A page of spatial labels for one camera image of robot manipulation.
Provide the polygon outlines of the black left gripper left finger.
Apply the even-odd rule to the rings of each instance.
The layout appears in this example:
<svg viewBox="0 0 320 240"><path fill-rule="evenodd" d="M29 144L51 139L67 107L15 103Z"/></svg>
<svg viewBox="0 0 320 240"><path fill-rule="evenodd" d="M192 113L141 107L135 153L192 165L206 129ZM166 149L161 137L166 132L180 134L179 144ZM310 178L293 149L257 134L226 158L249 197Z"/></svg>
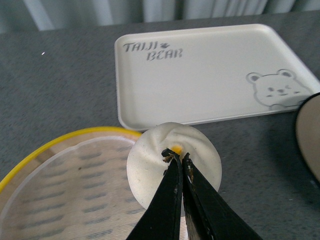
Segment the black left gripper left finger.
<svg viewBox="0 0 320 240"><path fill-rule="evenodd" d="M183 169L180 156L171 149L162 151L169 167L146 212L128 235L128 240L178 240L183 196Z"/></svg>

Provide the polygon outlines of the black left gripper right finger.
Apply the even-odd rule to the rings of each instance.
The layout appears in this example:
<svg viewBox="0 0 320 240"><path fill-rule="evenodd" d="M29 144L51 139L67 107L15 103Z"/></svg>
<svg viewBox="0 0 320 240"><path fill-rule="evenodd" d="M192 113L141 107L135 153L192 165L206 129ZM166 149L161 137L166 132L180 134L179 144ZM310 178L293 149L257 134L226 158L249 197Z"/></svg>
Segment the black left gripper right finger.
<svg viewBox="0 0 320 240"><path fill-rule="evenodd" d="M182 160L183 205L191 240L260 240L223 200L187 153Z"/></svg>

